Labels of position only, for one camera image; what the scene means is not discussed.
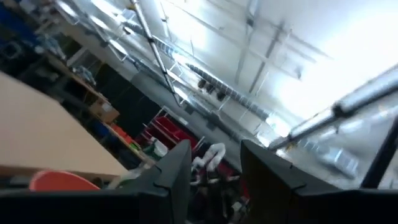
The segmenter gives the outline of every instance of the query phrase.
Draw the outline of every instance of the black object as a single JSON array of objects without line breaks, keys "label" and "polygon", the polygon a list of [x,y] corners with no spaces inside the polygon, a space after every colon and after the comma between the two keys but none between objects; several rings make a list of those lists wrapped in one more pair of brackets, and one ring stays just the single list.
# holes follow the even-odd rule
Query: black object
[{"label": "black object", "polygon": [[224,98],[225,98],[225,93],[223,93],[223,92],[218,92],[217,93],[217,100],[223,101]]},{"label": "black object", "polygon": [[368,173],[362,181],[362,188],[378,188],[394,154],[397,150],[398,118],[395,118],[387,137],[378,150]]},{"label": "black object", "polygon": [[215,89],[215,87],[212,84],[209,84],[206,86],[206,91],[208,94],[212,94],[214,89]]},{"label": "black object", "polygon": [[16,192],[2,195],[3,218],[30,222],[86,220],[112,223],[178,223],[187,216],[191,149],[184,140],[151,169],[122,189],[92,192]]},{"label": "black object", "polygon": [[206,85],[206,80],[202,79],[198,82],[199,89],[203,89]]},{"label": "black object", "polygon": [[341,190],[261,146],[241,143],[243,178],[250,195],[248,223],[355,223],[395,217],[396,190]]}]

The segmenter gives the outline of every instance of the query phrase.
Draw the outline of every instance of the green object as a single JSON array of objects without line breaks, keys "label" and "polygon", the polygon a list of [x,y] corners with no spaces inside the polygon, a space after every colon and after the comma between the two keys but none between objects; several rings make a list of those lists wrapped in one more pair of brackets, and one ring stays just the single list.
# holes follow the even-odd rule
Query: green object
[{"label": "green object", "polygon": [[153,141],[153,142],[150,144],[150,146],[148,146],[148,147],[142,149],[142,151],[143,151],[145,154],[147,154],[148,156],[151,156],[151,157],[154,158],[156,161],[158,161],[159,159],[161,159],[161,157],[158,156],[158,155],[155,153],[155,149],[156,149],[155,143],[156,143],[156,141],[157,141],[157,140]]},{"label": "green object", "polygon": [[136,143],[131,143],[130,146],[134,149],[140,150],[140,147]]}]

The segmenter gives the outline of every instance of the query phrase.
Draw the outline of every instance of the white object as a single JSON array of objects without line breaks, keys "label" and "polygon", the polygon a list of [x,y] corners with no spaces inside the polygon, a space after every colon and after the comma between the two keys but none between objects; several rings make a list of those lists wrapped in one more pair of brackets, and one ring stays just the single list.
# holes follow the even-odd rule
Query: white object
[{"label": "white object", "polygon": [[103,103],[101,107],[102,110],[104,110],[105,112],[109,112],[112,110],[112,106],[109,103]]},{"label": "white object", "polygon": [[154,151],[154,153],[157,156],[164,157],[168,153],[169,149],[162,142],[157,140],[155,137],[152,137],[150,140],[152,142],[155,141],[155,151]]},{"label": "white object", "polygon": [[196,157],[193,160],[192,166],[204,167],[208,163],[207,170],[214,171],[217,168],[218,164],[220,164],[224,156],[225,156],[225,144],[224,143],[212,144],[202,159]]}]

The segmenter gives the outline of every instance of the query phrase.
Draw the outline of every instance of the pipe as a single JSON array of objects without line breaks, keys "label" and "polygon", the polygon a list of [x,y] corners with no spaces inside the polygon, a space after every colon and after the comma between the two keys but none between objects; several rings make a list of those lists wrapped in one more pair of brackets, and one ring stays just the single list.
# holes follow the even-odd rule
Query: pipe
[{"label": "pipe", "polygon": [[339,119],[348,119],[359,110],[371,103],[398,91],[398,64],[372,79],[367,84],[359,87],[354,92],[346,95],[336,102],[331,108],[316,114],[313,118],[304,121],[295,127],[285,138],[279,138],[271,142],[268,150],[276,151],[287,146],[291,142],[305,138],[315,131],[321,130]]},{"label": "pipe", "polygon": [[159,51],[157,50],[157,47],[156,47],[156,45],[154,43],[154,38],[153,38],[153,36],[152,36],[152,34],[150,32],[150,29],[149,29],[149,26],[148,26],[148,24],[147,24],[147,22],[145,20],[144,14],[142,13],[141,6],[138,4],[138,0],[130,0],[130,1],[131,1],[132,5],[134,6],[134,10],[135,10],[135,12],[137,14],[138,21],[141,23],[141,26],[143,27],[143,30],[144,30],[144,33],[145,33],[145,37],[147,38],[148,43],[149,43],[149,45],[150,45],[150,47],[151,47],[151,49],[152,49],[152,51],[153,51],[153,53],[155,55],[156,61],[159,64],[159,67],[160,67],[160,70],[163,73],[164,79],[166,80],[166,83],[169,86],[169,90],[172,92],[172,94],[174,96],[174,99],[175,99],[175,102],[178,105],[180,105],[180,98],[176,94],[176,92],[174,91],[173,83],[170,81],[169,74],[167,73],[167,69],[164,66],[164,63],[163,63],[163,61],[162,61],[162,59],[160,57]]},{"label": "pipe", "polygon": [[[140,25],[135,24],[131,21],[125,22],[123,25],[126,27],[130,28],[133,30],[135,33],[139,35],[144,35],[144,30]],[[190,59],[190,56],[188,53],[184,52],[183,50],[176,49],[169,44],[166,44],[164,41],[160,40],[157,37],[154,37],[154,43],[158,46],[158,48],[163,51],[164,54],[166,54],[168,57],[173,58],[178,61],[178,56],[179,57],[185,57]],[[239,91],[236,91],[234,88],[230,87],[226,83],[222,82],[220,79],[215,77],[214,75],[207,73],[197,67],[196,65],[188,62],[179,62],[179,63],[184,63],[191,71],[195,72],[198,74],[200,77],[205,79],[208,83],[212,84],[213,86],[216,86],[220,91],[225,93],[225,95],[230,96],[232,99],[236,100],[238,103],[240,103],[243,107],[248,109],[250,112],[258,116],[261,120],[265,120],[268,118],[269,112],[265,109],[262,109],[259,104],[254,103],[250,97],[244,96],[242,93]]]},{"label": "pipe", "polygon": [[[285,26],[284,22],[281,22],[279,29],[276,30],[275,36],[274,36],[273,40],[271,41],[271,43],[269,44],[267,52],[266,52],[266,57],[267,58],[270,58],[271,53],[274,51],[274,48],[276,46],[277,41],[279,40],[280,33],[282,32],[284,26]],[[254,77],[254,80],[251,83],[251,86],[250,86],[250,89],[249,89],[249,93],[251,93],[253,91],[254,87],[256,86],[256,83],[257,83],[258,79],[260,78],[262,70],[264,69],[265,66],[266,66],[266,63],[265,62],[261,62],[260,67],[259,67],[259,69],[258,69],[258,71],[256,73],[256,76]]]}]

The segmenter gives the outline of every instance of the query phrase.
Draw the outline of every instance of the metal pipe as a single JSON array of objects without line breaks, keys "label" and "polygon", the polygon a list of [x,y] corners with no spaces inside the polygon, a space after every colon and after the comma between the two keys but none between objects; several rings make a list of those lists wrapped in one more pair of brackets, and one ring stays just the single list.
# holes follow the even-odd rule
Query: metal pipe
[{"label": "metal pipe", "polygon": [[[282,32],[284,26],[285,26],[284,22],[281,22],[280,26],[279,26],[279,29],[276,30],[275,36],[274,36],[273,40],[271,41],[271,43],[268,46],[268,49],[267,49],[267,52],[266,52],[266,58],[270,58],[271,53],[274,51],[274,48],[276,46],[277,41],[279,40],[280,33]],[[264,69],[265,66],[266,66],[266,63],[265,62],[261,62],[259,70],[257,71],[257,74],[254,77],[253,82],[251,83],[251,86],[250,86],[250,89],[249,89],[249,93],[251,93],[253,91],[254,87],[256,86],[256,83],[257,83],[258,79],[260,78],[262,70]]]},{"label": "metal pipe", "polygon": [[[283,49],[283,47],[284,47],[285,43],[287,42],[287,40],[289,39],[291,33],[292,33],[292,30],[289,31],[286,38],[283,40],[282,45],[279,47],[278,51],[276,52],[276,54],[274,56],[275,58],[277,55],[279,55],[280,50]],[[269,74],[269,69],[267,69],[267,73],[262,78],[261,84],[260,84],[259,88],[257,89],[256,93],[254,94],[254,96],[257,96],[259,94],[259,92],[261,91],[261,88],[262,88],[264,82],[266,81],[268,74]]]},{"label": "metal pipe", "polygon": [[163,63],[163,61],[162,61],[162,59],[160,57],[159,51],[157,50],[157,47],[155,45],[154,38],[153,38],[153,36],[152,36],[152,34],[150,32],[150,29],[149,29],[149,26],[148,26],[148,24],[147,24],[147,22],[145,20],[144,14],[142,13],[141,6],[138,4],[138,0],[130,0],[130,2],[134,6],[134,10],[135,10],[135,12],[137,14],[138,21],[140,22],[142,28],[144,29],[144,32],[145,32],[146,38],[148,40],[148,43],[149,43],[149,45],[150,45],[150,47],[151,47],[151,49],[152,49],[152,51],[153,51],[153,53],[155,55],[156,61],[159,64],[159,67],[160,67],[160,69],[161,69],[161,71],[163,73],[163,76],[164,76],[164,78],[166,80],[166,83],[168,84],[168,86],[170,88],[170,91],[172,92],[172,94],[174,96],[175,102],[178,105],[180,105],[180,97],[179,97],[178,94],[176,94],[176,92],[174,90],[173,84],[172,84],[172,82],[171,82],[171,80],[169,78],[169,74],[167,73],[167,69],[164,66],[164,63]]},{"label": "metal pipe", "polygon": [[241,55],[239,56],[238,68],[236,69],[236,73],[235,73],[235,84],[239,83],[239,78],[241,76],[244,62],[246,61],[246,55],[248,54],[248,50],[249,50],[248,48],[250,47],[250,42],[253,37],[253,34],[254,34],[254,30],[252,30],[249,34],[249,37],[246,38],[247,46],[245,48],[243,48],[243,50],[241,51]]},{"label": "metal pipe", "polygon": [[276,151],[291,142],[305,138],[315,131],[325,128],[340,118],[350,118],[359,110],[367,107],[367,105],[396,91],[398,91],[398,64],[345,96],[331,108],[298,125],[291,130],[286,138],[279,138],[271,142],[268,150]]},{"label": "metal pipe", "polygon": [[398,138],[398,117],[395,118],[384,142],[377,152],[365,178],[362,181],[361,188],[376,189],[384,176],[394,154],[397,150]]}]

